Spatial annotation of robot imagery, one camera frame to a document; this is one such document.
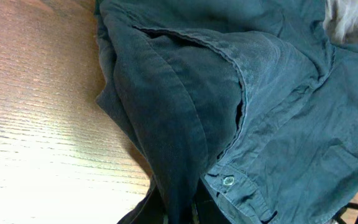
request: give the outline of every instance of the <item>clothing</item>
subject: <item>clothing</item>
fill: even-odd
[[[324,1],[103,0],[95,15],[97,102],[169,223],[189,221],[199,178],[232,223],[324,223],[358,191],[358,45],[330,43]]]
[[[358,0],[326,0],[323,26],[336,44],[358,44]]]

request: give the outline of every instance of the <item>button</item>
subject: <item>button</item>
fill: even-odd
[[[223,185],[225,186],[230,186],[234,184],[234,177],[233,176],[229,176],[229,177],[225,177],[223,179]]]

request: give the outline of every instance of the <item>gray cloth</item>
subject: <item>gray cloth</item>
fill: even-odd
[[[358,45],[330,43],[324,0],[96,6],[97,102],[146,157],[171,224],[200,176],[233,223],[324,223],[356,194]]]
[[[358,44],[358,0],[326,0],[323,26],[335,44]]]

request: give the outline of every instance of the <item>wooden floor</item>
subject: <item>wooden floor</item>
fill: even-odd
[[[148,189],[147,163],[94,102],[93,4],[0,0],[0,223],[116,223]]]

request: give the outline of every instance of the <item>beige fabric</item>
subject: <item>beige fabric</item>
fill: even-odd
[[[331,42],[358,44],[358,0],[326,0],[323,26]]]

